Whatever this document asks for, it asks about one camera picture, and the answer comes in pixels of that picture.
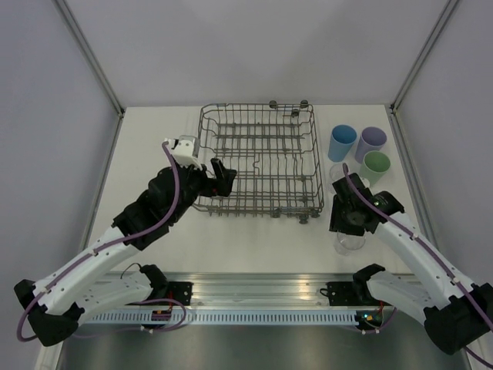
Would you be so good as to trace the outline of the clear glass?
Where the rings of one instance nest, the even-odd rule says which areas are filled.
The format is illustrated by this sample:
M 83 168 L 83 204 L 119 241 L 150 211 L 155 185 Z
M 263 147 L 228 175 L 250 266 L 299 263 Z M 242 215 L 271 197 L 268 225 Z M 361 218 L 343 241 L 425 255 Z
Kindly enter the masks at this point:
M 344 163 L 335 163 L 328 173 L 328 190 L 335 194 L 334 183 L 344 178 Z
M 334 242 L 334 250 L 343 256 L 347 256 L 360 250 L 366 242 L 365 236 L 354 236 L 337 232 Z

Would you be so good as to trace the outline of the green plastic cup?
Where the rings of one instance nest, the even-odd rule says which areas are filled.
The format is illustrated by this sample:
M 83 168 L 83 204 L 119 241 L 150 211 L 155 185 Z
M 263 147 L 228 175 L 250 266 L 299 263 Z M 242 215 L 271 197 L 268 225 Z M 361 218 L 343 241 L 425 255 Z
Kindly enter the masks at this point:
M 390 158 L 381 151 L 369 151 L 365 154 L 359 171 L 360 177 L 374 186 L 391 167 Z

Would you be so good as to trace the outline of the blue plastic cup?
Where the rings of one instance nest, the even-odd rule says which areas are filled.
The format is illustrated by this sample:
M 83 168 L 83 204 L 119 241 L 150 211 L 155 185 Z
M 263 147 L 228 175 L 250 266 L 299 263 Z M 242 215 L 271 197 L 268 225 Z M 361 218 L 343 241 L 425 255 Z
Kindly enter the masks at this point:
M 335 126 L 330 135 L 328 158 L 335 163 L 343 161 L 356 139 L 357 132 L 352 126 Z

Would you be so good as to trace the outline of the purple plastic cup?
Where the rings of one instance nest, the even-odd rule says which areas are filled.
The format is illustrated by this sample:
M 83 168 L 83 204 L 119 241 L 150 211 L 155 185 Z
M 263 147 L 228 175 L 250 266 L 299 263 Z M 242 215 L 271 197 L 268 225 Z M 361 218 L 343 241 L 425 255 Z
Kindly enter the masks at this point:
M 362 130 L 355 152 L 355 160 L 362 163 L 370 151 L 380 150 L 387 142 L 387 134 L 380 128 L 369 126 Z

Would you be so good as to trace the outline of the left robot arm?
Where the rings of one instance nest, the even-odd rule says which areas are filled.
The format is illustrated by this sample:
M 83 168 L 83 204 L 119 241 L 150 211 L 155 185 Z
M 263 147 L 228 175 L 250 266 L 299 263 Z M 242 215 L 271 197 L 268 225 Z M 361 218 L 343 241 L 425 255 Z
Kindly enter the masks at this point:
M 15 295 L 25 309 L 17 328 L 19 341 L 28 340 L 22 334 L 26 322 L 34 332 L 31 339 L 49 347 L 65 341 L 104 311 L 125 304 L 168 304 L 169 282 L 154 264 L 143 265 L 130 277 L 104 288 L 95 288 L 94 283 L 168 234 L 198 197 L 231 194 L 237 171 L 227 169 L 217 158 L 211 164 L 213 177 L 204 165 L 179 166 L 173 161 L 90 248 L 48 277 L 17 283 Z

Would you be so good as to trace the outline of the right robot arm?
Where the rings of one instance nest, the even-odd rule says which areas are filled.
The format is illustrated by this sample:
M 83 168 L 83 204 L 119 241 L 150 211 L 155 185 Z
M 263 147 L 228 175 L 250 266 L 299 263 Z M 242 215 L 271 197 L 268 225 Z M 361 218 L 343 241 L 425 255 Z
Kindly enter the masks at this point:
M 353 275 L 351 294 L 360 304 L 383 301 L 423 325 L 431 341 L 453 355 L 492 330 L 492 286 L 478 285 L 450 263 L 413 224 L 389 192 L 373 194 L 355 173 L 333 184 L 329 229 L 373 234 L 420 281 L 415 287 L 378 264 Z

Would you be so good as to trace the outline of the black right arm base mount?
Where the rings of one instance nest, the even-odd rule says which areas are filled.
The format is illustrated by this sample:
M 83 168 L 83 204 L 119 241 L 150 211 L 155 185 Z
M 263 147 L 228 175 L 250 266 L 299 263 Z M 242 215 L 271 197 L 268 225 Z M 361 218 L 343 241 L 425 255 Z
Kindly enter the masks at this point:
M 331 307 L 363 307 L 374 305 L 371 300 L 364 300 L 357 295 L 350 281 L 329 281 L 320 288 L 319 293 L 328 299 Z

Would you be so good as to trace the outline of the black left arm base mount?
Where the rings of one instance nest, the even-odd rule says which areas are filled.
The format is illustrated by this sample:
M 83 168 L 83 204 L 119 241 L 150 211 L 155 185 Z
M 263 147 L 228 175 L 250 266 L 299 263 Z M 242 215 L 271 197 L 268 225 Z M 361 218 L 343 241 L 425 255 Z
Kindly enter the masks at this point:
M 153 289 L 148 300 L 158 298 L 174 299 L 185 306 L 190 305 L 193 295 L 193 283 L 190 281 L 168 281 L 159 288 Z

